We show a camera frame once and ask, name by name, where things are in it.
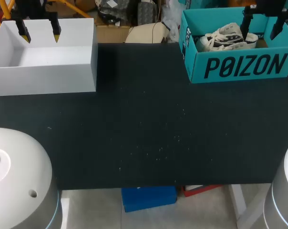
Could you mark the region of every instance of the black tabletop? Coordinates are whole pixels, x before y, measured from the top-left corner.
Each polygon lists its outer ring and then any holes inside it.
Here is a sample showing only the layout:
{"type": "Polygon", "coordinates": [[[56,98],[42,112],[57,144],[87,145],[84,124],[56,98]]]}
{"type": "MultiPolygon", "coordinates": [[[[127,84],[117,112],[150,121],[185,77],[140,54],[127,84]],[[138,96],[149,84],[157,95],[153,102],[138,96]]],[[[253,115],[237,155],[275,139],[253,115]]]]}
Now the black tabletop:
{"type": "Polygon", "coordinates": [[[271,182],[288,78],[191,84],[178,44],[99,45],[97,92],[0,97],[61,189],[271,182]]]}

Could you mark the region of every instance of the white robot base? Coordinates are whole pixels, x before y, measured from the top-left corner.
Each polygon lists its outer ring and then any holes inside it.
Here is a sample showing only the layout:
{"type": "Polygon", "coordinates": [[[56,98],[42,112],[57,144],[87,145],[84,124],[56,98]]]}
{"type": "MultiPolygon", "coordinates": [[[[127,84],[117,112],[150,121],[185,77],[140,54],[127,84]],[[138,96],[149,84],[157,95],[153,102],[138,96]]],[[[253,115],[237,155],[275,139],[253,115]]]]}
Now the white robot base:
{"type": "Polygon", "coordinates": [[[60,229],[51,161],[29,135],[0,128],[0,229],[60,229]]]}

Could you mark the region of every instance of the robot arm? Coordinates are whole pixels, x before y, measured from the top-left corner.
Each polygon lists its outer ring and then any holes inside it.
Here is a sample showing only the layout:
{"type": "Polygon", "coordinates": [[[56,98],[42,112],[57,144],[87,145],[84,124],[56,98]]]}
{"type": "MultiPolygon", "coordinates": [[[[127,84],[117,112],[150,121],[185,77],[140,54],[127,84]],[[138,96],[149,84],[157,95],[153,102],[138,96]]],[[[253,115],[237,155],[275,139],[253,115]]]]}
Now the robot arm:
{"type": "Polygon", "coordinates": [[[278,17],[270,35],[273,40],[282,32],[283,25],[288,19],[288,10],[284,8],[286,0],[256,0],[256,3],[256,5],[246,6],[243,11],[244,19],[240,26],[242,35],[246,39],[253,14],[264,14],[266,17],[278,17]]]}

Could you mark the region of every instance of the white sneaker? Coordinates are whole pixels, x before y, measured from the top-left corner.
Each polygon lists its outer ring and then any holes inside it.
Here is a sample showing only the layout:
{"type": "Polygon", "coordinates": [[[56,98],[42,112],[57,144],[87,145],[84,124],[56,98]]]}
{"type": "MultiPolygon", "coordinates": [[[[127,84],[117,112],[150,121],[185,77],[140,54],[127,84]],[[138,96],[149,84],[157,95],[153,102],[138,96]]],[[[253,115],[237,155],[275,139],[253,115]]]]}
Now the white sneaker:
{"type": "Polygon", "coordinates": [[[236,23],[230,23],[214,33],[207,33],[196,44],[199,52],[254,49],[258,36],[248,33],[246,40],[243,39],[240,28],[236,23]]]}

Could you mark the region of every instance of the cardboard box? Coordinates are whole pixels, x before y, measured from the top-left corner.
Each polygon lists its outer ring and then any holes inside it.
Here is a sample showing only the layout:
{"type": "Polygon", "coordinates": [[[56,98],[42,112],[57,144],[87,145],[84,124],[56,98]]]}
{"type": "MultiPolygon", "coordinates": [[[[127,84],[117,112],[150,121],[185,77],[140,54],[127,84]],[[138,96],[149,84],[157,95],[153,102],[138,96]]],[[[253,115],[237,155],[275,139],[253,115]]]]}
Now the cardboard box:
{"type": "MultiPolygon", "coordinates": [[[[67,2],[75,6],[74,0],[67,0],[67,2]]],[[[74,10],[61,2],[52,2],[52,4],[46,4],[45,9],[47,12],[58,12],[58,16],[60,18],[68,18],[76,14],[74,10]]]]}
{"type": "Polygon", "coordinates": [[[130,26],[98,25],[97,41],[99,43],[123,43],[126,41],[130,26]]]}
{"type": "Polygon", "coordinates": [[[27,43],[15,21],[0,26],[0,95],[95,92],[94,19],[59,19],[56,43],[49,20],[25,20],[27,43]]]}
{"type": "Polygon", "coordinates": [[[185,10],[182,14],[179,46],[192,83],[287,77],[288,25],[274,39],[270,34],[276,18],[254,15],[249,32],[264,38],[268,48],[197,52],[195,41],[206,33],[243,20],[243,7],[185,10]]]}
{"type": "Polygon", "coordinates": [[[93,10],[96,7],[95,0],[76,0],[75,5],[84,12],[93,10]]]}

